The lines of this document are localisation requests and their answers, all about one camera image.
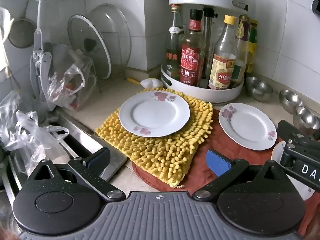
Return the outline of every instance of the yellow chenille mat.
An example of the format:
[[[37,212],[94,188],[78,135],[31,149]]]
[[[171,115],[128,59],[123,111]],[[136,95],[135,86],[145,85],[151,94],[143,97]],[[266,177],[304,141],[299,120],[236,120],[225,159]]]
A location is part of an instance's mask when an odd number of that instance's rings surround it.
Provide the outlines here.
[[[178,132],[161,138],[145,138],[125,130],[120,123],[116,110],[109,116],[96,133],[105,141],[119,149],[143,170],[158,179],[177,187],[188,173],[192,158],[203,143],[212,127],[212,104],[175,92],[172,89],[154,89],[168,91],[181,96],[190,106],[190,118]]]

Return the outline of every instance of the white plate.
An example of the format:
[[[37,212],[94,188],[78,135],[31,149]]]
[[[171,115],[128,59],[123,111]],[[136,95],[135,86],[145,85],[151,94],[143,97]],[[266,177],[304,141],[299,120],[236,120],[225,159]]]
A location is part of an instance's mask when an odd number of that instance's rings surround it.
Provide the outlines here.
[[[256,151],[271,148],[277,139],[276,127],[259,109],[240,103],[224,106],[219,123],[237,144]]]
[[[177,132],[189,117],[188,103],[167,91],[137,94],[125,101],[119,111],[122,126],[141,137],[162,137]]]
[[[280,163],[282,154],[283,154],[283,149],[285,146],[285,141],[279,142],[273,149],[272,151],[272,156],[271,156],[271,160],[276,161],[277,163]],[[291,180],[292,184],[294,185],[294,187],[297,189],[297,191],[299,192],[300,196],[302,197],[303,200],[307,200],[308,198],[310,198],[313,193],[315,192],[313,189],[311,189],[310,187],[304,185],[303,183],[301,183],[300,181],[290,177],[289,175],[287,175],[288,178]]]

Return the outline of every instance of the yellow bottle cap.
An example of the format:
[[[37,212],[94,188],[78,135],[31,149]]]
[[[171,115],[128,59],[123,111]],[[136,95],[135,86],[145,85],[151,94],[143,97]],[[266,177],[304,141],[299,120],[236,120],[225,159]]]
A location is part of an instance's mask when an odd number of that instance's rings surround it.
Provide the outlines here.
[[[237,17],[225,15],[224,22],[227,24],[235,25],[237,21]]]

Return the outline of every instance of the metal bowl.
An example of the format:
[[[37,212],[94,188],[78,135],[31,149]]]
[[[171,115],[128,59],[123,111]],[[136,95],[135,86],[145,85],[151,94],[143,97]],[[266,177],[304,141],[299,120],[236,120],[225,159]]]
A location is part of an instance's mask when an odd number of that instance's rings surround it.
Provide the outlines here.
[[[273,94],[273,88],[265,81],[256,77],[247,77],[245,88],[250,97],[257,101],[268,101]]]
[[[318,118],[303,106],[297,107],[293,116],[293,125],[306,135],[312,135],[320,128]]]
[[[290,90],[283,89],[279,93],[281,106],[290,114],[295,114],[298,106],[304,106],[301,98]]]

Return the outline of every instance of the gray rubber grip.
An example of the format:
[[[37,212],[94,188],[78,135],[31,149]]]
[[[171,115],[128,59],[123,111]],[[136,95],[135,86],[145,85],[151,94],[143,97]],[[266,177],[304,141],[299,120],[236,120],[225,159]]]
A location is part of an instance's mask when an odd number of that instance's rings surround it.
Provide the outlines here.
[[[132,192],[109,203],[92,224],[65,236],[28,232],[21,240],[300,240],[294,234],[260,238],[243,234],[219,218],[210,203],[195,201],[187,192]]]

